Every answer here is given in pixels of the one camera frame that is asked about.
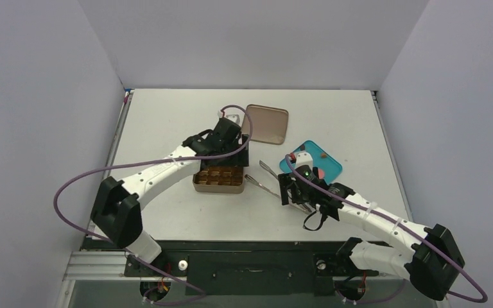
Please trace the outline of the metal tongs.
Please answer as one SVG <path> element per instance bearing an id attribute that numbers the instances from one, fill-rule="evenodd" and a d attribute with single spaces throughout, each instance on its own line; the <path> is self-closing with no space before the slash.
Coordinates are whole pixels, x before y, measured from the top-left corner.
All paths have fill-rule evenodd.
<path id="1" fill-rule="evenodd" d="M 292 201 L 282 205 L 277 173 L 267 165 L 262 166 L 259 162 L 254 162 L 249 167 L 245 167 L 243 179 L 245 203 L 253 218 L 283 220 L 304 218 L 314 213 L 307 205 L 295 204 Z"/>

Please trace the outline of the gold cookie tin box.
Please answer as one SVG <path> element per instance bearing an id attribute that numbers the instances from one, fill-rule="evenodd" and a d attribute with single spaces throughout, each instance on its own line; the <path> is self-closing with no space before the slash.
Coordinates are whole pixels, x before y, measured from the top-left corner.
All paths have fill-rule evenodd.
<path id="1" fill-rule="evenodd" d="M 244 175 L 244 167 L 202 167 L 193 175 L 192 183 L 198 193 L 240 194 L 245 188 Z"/>

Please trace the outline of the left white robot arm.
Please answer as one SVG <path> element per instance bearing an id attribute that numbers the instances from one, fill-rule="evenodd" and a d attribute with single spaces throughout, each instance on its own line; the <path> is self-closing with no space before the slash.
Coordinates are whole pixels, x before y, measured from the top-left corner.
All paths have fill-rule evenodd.
<path id="1" fill-rule="evenodd" d="M 245 167 L 252 132 L 243 132 L 236 117 L 221 117 L 213 129 L 192 135 L 160 162 L 136 174 L 104 179 L 96 194 L 91 220 L 118 248 L 141 260 L 151 276 L 166 267 L 161 246 L 143 228 L 142 211 L 158 195 L 208 166 Z"/>

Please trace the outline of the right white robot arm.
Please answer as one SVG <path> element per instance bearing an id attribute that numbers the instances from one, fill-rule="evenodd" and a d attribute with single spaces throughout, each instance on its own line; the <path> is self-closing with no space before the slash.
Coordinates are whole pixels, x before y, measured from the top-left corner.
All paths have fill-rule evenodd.
<path id="1" fill-rule="evenodd" d="M 321 213 L 322 221 L 333 218 L 385 242 L 381 246 L 349 238 L 336 254 L 341 272 L 373 270 L 395 275 L 432 300 L 441 301 L 449 294 L 465 261 L 448 228 L 406 221 L 346 185 L 328 184 L 309 166 L 281 173 L 277 179 L 282 204 L 305 203 Z"/>

